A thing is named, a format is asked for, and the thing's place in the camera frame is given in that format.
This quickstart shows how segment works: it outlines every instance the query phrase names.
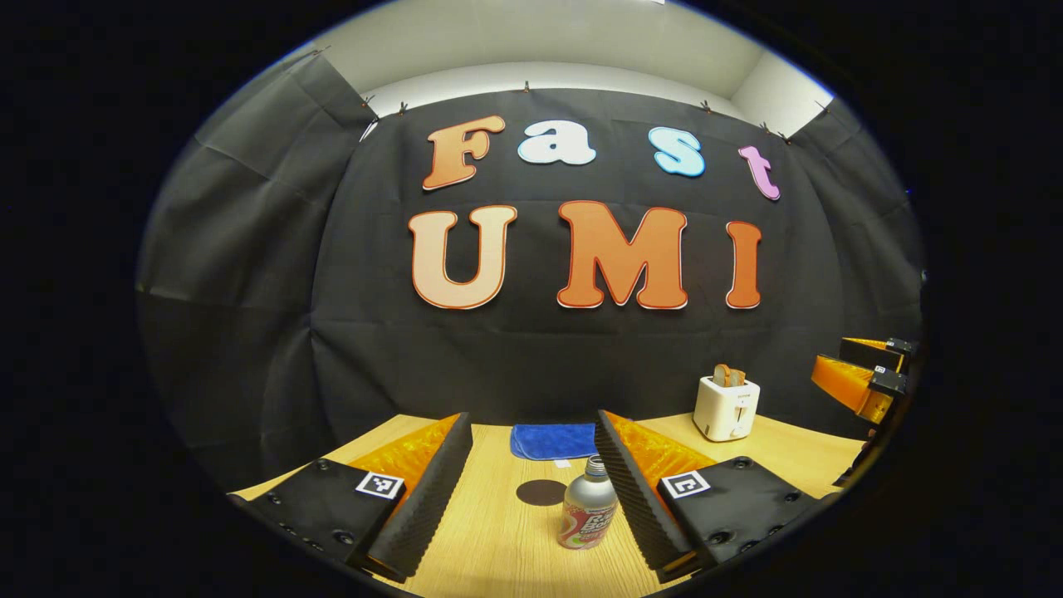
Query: blue towel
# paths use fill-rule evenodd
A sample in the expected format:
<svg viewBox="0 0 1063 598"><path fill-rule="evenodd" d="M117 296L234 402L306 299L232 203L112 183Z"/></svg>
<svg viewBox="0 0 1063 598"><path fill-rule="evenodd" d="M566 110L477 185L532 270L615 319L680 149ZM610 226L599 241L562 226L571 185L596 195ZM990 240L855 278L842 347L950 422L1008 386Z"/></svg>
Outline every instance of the blue towel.
<svg viewBox="0 0 1063 598"><path fill-rule="evenodd" d="M521 459L532 461L590 457L597 452L594 448L594 425L513 426L509 450Z"/></svg>

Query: black circle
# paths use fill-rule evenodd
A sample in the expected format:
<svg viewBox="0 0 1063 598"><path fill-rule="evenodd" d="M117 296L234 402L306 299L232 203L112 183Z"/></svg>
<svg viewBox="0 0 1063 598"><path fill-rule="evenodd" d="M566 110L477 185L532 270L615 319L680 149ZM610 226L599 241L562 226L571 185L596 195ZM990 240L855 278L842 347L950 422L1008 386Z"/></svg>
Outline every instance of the black circle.
<svg viewBox="0 0 1063 598"><path fill-rule="evenodd" d="M735 537L735 534L730 532L716 532L709 536L709 544L723 544Z"/></svg>
<svg viewBox="0 0 1063 598"><path fill-rule="evenodd" d="M517 498L526 505L550 507L564 500L566 486L555 480L532 480L517 486Z"/></svg>

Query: label on bottle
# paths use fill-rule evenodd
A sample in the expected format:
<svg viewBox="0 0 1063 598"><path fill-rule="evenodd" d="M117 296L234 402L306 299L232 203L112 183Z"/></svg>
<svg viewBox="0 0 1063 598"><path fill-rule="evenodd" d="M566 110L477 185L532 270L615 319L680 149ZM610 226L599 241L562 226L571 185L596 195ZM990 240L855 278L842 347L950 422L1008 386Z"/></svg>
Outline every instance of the label on bottle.
<svg viewBox="0 0 1063 598"><path fill-rule="evenodd" d="M615 511L615 503L604 509L580 509L566 501L558 542L574 550L597 546L605 537Z"/></svg>

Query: aluminum bottle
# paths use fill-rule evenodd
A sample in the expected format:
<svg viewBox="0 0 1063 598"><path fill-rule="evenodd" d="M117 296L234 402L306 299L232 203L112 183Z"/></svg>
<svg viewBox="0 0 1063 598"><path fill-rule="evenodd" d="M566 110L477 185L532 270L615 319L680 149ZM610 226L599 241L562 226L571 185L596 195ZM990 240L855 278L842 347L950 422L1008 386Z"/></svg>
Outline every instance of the aluminum bottle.
<svg viewBox="0 0 1063 598"><path fill-rule="evenodd" d="M562 509L561 546L579 550L602 542L617 512L617 492L600 456L591 456L584 475L569 484Z"/></svg>

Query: dark circle on table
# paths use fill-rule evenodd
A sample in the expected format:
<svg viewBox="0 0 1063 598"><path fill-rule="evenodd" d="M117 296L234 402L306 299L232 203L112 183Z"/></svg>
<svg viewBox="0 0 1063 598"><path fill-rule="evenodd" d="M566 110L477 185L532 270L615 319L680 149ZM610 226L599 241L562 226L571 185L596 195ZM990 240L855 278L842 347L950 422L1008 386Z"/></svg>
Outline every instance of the dark circle on table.
<svg viewBox="0 0 1063 598"><path fill-rule="evenodd" d="M566 485L555 480L532 480L517 486L517 498L535 507L560 505Z"/></svg>

